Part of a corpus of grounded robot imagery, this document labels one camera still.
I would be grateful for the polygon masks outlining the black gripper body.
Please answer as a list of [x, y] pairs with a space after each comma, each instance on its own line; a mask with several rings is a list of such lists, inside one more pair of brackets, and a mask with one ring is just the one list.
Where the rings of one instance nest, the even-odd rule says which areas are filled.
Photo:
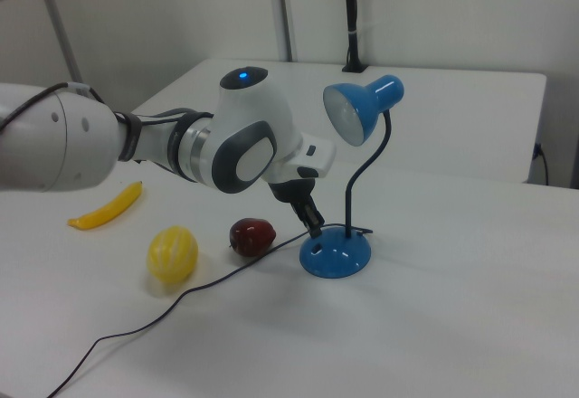
[[293, 179], [283, 183], [270, 184], [274, 197], [285, 204], [305, 204], [312, 202], [314, 179]]

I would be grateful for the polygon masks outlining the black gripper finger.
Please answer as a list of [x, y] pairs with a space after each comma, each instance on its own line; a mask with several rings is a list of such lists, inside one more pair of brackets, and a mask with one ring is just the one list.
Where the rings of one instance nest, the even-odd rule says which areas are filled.
[[310, 237], [318, 237], [322, 233], [324, 218], [316, 207], [311, 196], [307, 197], [300, 206], [302, 222]]
[[310, 222], [308, 217], [308, 203], [302, 200], [294, 201], [291, 203], [291, 207], [295, 214], [298, 216], [299, 220], [302, 222], [306, 230], [310, 228]]

